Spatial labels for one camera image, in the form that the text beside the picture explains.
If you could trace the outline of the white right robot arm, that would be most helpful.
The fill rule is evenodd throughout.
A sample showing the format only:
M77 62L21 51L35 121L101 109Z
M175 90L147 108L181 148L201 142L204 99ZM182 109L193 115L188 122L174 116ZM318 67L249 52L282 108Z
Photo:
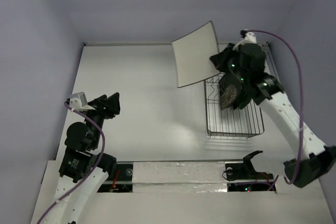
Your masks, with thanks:
M266 54L260 45L230 43L209 59L223 73L219 81L221 109L242 110L254 102L269 116L294 154L293 159L271 162L261 157L262 150L256 150L243 157L240 172L249 179L262 172L273 173L298 188L329 172L335 164L335 146L327 146L309 129L282 84L265 71Z

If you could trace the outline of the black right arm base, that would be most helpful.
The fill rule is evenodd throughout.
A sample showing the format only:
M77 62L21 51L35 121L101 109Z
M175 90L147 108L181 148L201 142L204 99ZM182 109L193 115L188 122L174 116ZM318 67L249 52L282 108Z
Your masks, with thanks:
M254 151L246 155L241 163L226 163L222 177L229 182L244 179L256 180L262 173L254 169L251 159L260 153L263 151Z

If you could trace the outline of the black floral square plate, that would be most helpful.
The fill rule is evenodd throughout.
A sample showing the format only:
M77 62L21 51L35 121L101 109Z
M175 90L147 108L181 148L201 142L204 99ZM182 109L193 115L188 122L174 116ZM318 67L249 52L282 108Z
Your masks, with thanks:
M219 102L221 110L224 110L237 100L241 94L242 84L233 74L227 73L219 81Z

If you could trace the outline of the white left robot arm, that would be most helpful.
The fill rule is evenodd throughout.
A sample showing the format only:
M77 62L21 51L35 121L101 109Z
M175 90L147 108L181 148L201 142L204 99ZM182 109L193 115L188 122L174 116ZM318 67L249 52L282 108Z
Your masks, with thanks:
M65 153L59 168L55 205L44 223L81 223L99 187L115 176L117 160L104 153L105 120L120 113L120 95L102 95L90 102L85 93L72 94L65 107L84 118L66 131Z

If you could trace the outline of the white square plate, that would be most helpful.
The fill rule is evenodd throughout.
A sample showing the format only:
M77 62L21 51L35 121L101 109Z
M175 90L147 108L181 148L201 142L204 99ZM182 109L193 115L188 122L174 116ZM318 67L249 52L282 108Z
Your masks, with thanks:
M210 60L219 53L212 21L172 42L177 87L187 87L219 74Z

